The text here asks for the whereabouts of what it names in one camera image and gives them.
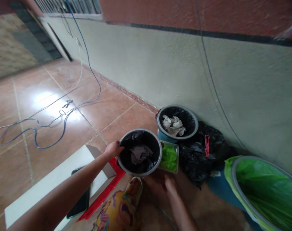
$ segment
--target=baseboard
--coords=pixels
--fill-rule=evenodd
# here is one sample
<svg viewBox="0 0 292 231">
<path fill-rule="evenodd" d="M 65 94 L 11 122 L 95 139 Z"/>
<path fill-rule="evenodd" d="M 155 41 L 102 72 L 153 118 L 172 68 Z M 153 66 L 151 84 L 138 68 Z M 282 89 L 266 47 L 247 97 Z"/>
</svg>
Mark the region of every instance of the baseboard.
<svg viewBox="0 0 292 231">
<path fill-rule="evenodd" d="M 89 66 L 86 64 L 83 64 L 84 68 L 90 71 Z M 133 92 L 130 92 L 129 90 L 125 89 L 123 86 L 117 84 L 116 82 L 110 80 L 109 78 L 105 77 L 104 75 L 100 74 L 99 72 L 95 71 L 92 69 L 93 72 L 95 73 L 96 77 L 99 77 L 101 80 L 107 82 L 111 86 L 117 88 L 119 91 L 121 91 L 123 94 L 127 95 L 129 98 L 134 100 L 135 102 L 139 103 L 141 106 L 147 108 L 149 111 L 156 113 L 159 109 L 157 109 L 155 106 L 151 105 L 150 103 L 146 102 L 144 99 L 139 97 L 138 95 L 134 94 Z"/>
</svg>

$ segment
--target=blue cable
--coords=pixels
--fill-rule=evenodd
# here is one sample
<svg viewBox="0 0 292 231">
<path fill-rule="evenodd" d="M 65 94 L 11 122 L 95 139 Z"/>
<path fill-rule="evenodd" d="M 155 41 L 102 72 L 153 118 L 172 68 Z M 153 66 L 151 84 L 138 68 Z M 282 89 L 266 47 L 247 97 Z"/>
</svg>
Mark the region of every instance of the blue cable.
<svg viewBox="0 0 292 231">
<path fill-rule="evenodd" d="M 60 111 L 62 111 L 62 110 L 60 110 L 60 111 L 59 111 L 60 116 L 57 117 L 56 119 L 54 119 L 54 120 L 53 120 L 51 123 L 49 123 L 48 125 L 40 125 L 40 124 L 39 124 L 39 121 L 38 121 L 37 119 L 34 119 L 34 118 L 27 118 L 27 119 L 19 120 L 19 121 L 15 122 L 14 124 L 10 125 L 10 126 L 9 126 L 9 127 L 8 127 L 8 128 L 2 133 L 2 134 L 1 134 L 1 136 L 0 136 L 0 139 L 1 139 L 1 138 L 6 134 L 6 132 L 7 132 L 9 129 L 11 129 L 14 125 L 17 125 L 17 124 L 19 124 L 19 123 L 21 123 L 21 122 L 23 122 L 23 121 L 25 121 L 25 120 L 36 120 L 36 121 L 37 121 L 37 124 L 38 124 L 40 127 L 49 127 L 49 126 L 50 126 L 54 121 L 56 121 L 58 118 L 62 117 L 63 115 L 66 115 L 65 120 L 64 120 L 64 122 L 63 122 L 63 133 L 61 134 L 60 138 L 59 138 L 55 143 L 53 143 L 53 144 L 51 144 L 51 145 L 49 145 L 49 146 L 47 146 L 47 147 L 39 147 L 39 146 L 38 146 L 38 143 L 37 143 L 37 129 L 35 129 L 35 128 L 33 128 L 33 127 L 30 127 L 30 128 L 28 128 L 28 129 L 24 130 L 23 132 L 21 132 L 21 133 L 20 133 L 19 135 L 17 135 L 16 137 L 14 137 L 12 140 L 10 140 L 10 141 L 8 141 L 8 142 L 6 142 L 6 143 L 4 143 L 4 144 L 0 144 L 0 146 L 4 146 L 4 145 L 6 145 L 6 144 L 11 143 L 12 141 L 14 141 L 16 138 L 18 138 L 20 135 L 22 135 L 24 132 L 26 132 L 26 131 L 28 131 L 28 130 L 33 130 L 33 131 L 35 132 L 34 142 L 35 142 L 35 146 L 36 146 L 36 148 L 38 148 L 38 149 L 47 149 L 47 148 L 49 148 L 49 147 L 52 147 L 52 146 L 54 146 L 55 144 L 57 144 L 57 143 L 62 139 L 63 135 L 65 134 L 66 123 L 67 123 L 67 119 L 68 119 L 69 115 L 70 115 L 72 112 L 74 112 L 76 109 L 78 109 L 79 107 L 81 107 L 82 105 L 89 104 L 89 103 L 94 103 L 94 102 L 97 101 L 97 99 L 100 97 L 100 94 L 101 94 L 101 85 L 100 85 L 100 83 L 99 83 L 99 81 L 98 81 L 96 75 L 94 74 L 94 72 L 93 72 L 92 69 L 91 69 L 90 60 L 89 60 L 89 54 L 88 54 L 88 50 L 87 50 L 87 46 L 86 46 L 86 43 L 85 43 L 84 37 L 83 37 L 83 35 L 82 35 L 82 32 L 81 32 L 81 30 L 80 30 L 80 28 L 79 28 L 78 23 L 77 23 L 76 20 L 75 20 L 75 17 L 74 17 L 74 15 L 73 15 L 73 13 L 72 13 L 72 10 L 71 10 L 71 8 L 70 8 L 70 6 L 69 6 L 69 4 L 68 4 L 68 0 L 66 0 L 66 3 L 67 3 L 67 7 L 68 7 L 68 9 L 69 9 L 69 11 L 70 11 L 70 13 L 71 13 L 71 15 L 72 15 L 74 21 L 75 21 L 75 24 L 76 24 L 76 26 L 77 26 L 77 28 L 78 28 L 78 30 L 79 30 L 79 33 L 81 34 L 81 37 L 82 37 L 82 39 L 83 39 L 84 46 L 85 46 L 86 53 L 87 53 L 87 58 L 88 58 L 89 68 L 90 68 L 92 74 L 94 75 L 95 79 L 97 80 L 97 82 L 98 82 L 98 84 L 99 84 L 99 87 L 100 87 L 99 94 L 98 94 L 98 96 L 97 96 L 97 98 L 96 98 L 95 100 L 93 100 L 93 101 L 89 101 L 89 102 L 85 102 L 85 103 L 82 103 L 82 104 L 78 105 L 77 107 L 73 108 L 73 109 L 69 112 L 69 114 L 66 114 L 66 113 L 62 114 L 62 113 L 60 113 Z"/>
</svg>

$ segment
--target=green bucket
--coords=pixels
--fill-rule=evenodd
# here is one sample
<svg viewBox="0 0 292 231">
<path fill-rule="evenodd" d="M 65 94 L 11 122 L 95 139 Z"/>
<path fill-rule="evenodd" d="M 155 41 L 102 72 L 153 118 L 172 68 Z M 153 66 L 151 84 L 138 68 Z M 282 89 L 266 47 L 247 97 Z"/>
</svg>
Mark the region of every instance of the green bucket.
<svg viewBox="0 0 292 231">
<path fill-rule="evenodd" d="M 292 231 L 292 176 L 261 158 L 225 161 L 225 178 L 252 220 L 263 230 Z"/>
</svg>

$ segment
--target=person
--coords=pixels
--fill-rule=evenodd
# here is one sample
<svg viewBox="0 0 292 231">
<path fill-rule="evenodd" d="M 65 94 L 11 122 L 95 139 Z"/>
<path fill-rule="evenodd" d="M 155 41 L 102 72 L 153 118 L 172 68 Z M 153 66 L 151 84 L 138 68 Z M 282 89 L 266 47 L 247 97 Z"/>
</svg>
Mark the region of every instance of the person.
<svg viewBox="0 0 292 231">
<path fill-rule="evenodd" d="M 109 144 L 103 154 L 54 188 L 13 223 L 8 230 L 54 230 L 108 161 L 117 157 L 123 150 L 124 147 L 119 147 L 119 141 Z M 166 175 L 163 183 L 160 183 L 155 178 L 148 176 L 145 177 L 145 182 L 155 190 L 156 194 L 168 197 L 179 230 L 198 230 L 179 195 L 174 179 Z M 133 177 L 124 192 L 116 192 L 103 205 L 94 224 L 94 230 L 140 230 L 142 222 L 137 214 L 137 205 L 142 190 L 143 180 Z"/>
</svg>

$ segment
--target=colorful pants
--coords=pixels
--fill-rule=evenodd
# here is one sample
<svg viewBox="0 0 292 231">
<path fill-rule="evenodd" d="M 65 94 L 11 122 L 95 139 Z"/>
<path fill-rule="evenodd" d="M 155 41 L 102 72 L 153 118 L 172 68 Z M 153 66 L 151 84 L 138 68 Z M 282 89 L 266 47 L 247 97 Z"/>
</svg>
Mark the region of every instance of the colorful pants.
<svg viewBox="0 0 292 231">
<path fill-rule="evenodd" d="M 105 204 L 94 224 L 94 231 L 140 230 L 136 198 L 141 183 L 135 178 L 125 192 L 116 192 Z"/>
</svg>

